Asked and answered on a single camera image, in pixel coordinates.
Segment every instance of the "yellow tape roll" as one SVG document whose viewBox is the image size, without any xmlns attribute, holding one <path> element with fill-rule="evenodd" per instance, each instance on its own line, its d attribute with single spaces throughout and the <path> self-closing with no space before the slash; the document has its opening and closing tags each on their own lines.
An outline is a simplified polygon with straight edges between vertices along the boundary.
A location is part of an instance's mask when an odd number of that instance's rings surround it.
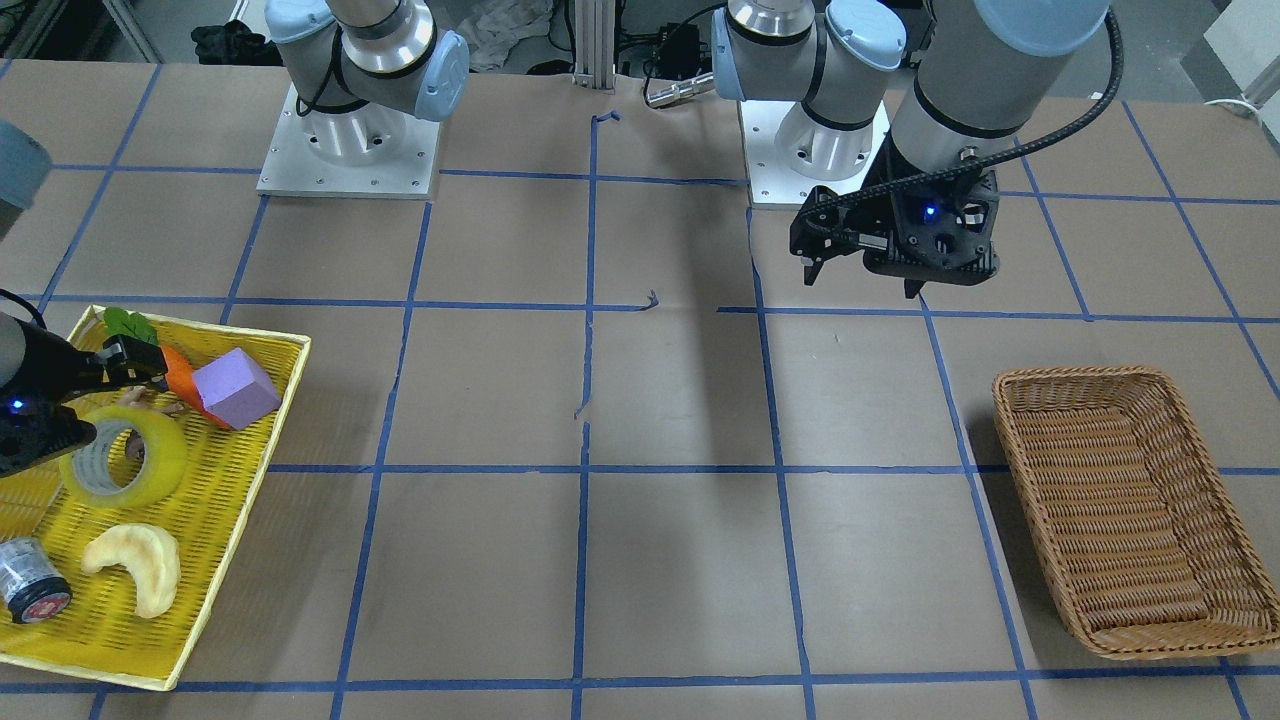
<svg viewBox="0 0 1280 720">
<path fill-rule="evenodd" d="M 63 486 L 76 500 L 91 507 L 141 507 L 165 497 L 182 482 L 187 442 L 172 418 L 155 410 L 108 405 L 86 413 L 83 419 L 97 428 L 97 438 L 58 461 Z M 108 456 L 115 438 L 129 430 L 142 436 L 146 456 L 138 475 L 120 487 L 111 479 Z"/>
</svg>

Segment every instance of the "cashew-shaped object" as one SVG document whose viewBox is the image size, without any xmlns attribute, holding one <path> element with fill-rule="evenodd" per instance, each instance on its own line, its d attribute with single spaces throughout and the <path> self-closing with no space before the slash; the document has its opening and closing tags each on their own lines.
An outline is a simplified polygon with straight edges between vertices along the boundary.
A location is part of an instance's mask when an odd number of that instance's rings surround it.
<svg viewBox="0 0 1280 720">
<path fill-rule="evenodd" d="M 108 565 L 124 565 L 137 587 L 140 618 L 163 615 L 178 593 L 178 541 L 169 530 L 145 523 L 108 528 L 84 546 L 81 570 L 97 573 Z"/>
</svg>

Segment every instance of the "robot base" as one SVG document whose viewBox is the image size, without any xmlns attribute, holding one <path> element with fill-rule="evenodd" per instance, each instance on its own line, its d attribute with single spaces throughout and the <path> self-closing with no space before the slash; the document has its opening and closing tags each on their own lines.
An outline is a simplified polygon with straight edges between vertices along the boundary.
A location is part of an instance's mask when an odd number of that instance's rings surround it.
<svg viewBox="0 0 1280 720">
<path fill-rule="evenodd" d="M 739 102 L 742 123 L 742 149 L 746 152 L 746 176 L 751 182 L 751 206 L 762 210 L 794 210 L 804 204 L 815 184 L 824 184 L 837 193 L 852 192 L 863 186 L 870 169 L 870 159 L 888 133 L 888 113 L 881 102 L 872 120 L 872 150 L 858 173 L 840 181 L 818 181 L 792 170 L 778 156 L 773 142 L 782 119 L 795 102 L 776 100 L 746 100 Z"/>
<path fill-rule="evenodd" d="M 303 119 L 294 113 L 289 86 L 257 191 L 288 197 L 370 197 L 430 200 L 439 159 L 440 123 L 406 117 L 397 152 L 367 165 L 338 165 L 308 147 Z"/>
</svg>

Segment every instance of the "purple cube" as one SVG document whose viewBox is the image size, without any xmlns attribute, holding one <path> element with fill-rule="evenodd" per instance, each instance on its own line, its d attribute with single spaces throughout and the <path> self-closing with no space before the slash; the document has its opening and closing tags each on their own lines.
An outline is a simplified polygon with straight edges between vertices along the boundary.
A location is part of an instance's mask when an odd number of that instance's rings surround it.
<svg viewBox="0 0 1280 720">
<path fill-rule="evenodd" d="M 266 370 L 239 347 L 196 370 L 192 379 L 205 410 L 237 430 L 280 406 Z"/>
</svg>

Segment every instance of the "light blue joint cap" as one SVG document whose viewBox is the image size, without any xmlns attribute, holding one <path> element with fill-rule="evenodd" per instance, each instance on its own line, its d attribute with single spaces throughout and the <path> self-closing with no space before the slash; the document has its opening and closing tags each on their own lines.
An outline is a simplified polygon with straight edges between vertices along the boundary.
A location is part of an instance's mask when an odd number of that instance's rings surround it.
<svg viewBox="0 0 1280 720">
<path fill-rule="evenodd" d="M 324 0 L 268 0 L 266 31 L 271 42 L 284 45 L 310 37 L 333 23 Z"/>
<path fill-rule="evenodd" d="M 742 81 L 737 77 L 737 65 L 733 63 L 733 46 L 730 44 L 723 8 L 716 10 L 712 19 L 712 72 L 716 73 L 716 92 L 721 97 L 746 100 L 742 94 Z"/>
<path fill-rule="evenodd" d="M 467 70 L 471 69 L 471 51 L 467 41 L 452 29 L 435 44 L 435 51 L 426 61 L 422 73 L 422 86 L 417 90 L 417 102 L 413 117 L 435 123 L 444 122 L 453 114 L 467 87 Z"/>
<path fill-rule="evenodd" d="M 1093 37 L 1108 0 L 973 0 L 991 32 L 1037 58 L 1075 53 Z"/>
<path fill-rule="evenodd" d="M 877 70 L 896 70 L 906 47 L 906 28 L 876 0 L 831 0 L 827 24 L 840 44 Z"/>
<path fill-rule="evenodd" d="M 29 209 L 52 167 L 49 151 L 33 137 L 0 120 L 0 200 Z"/>
</svg>

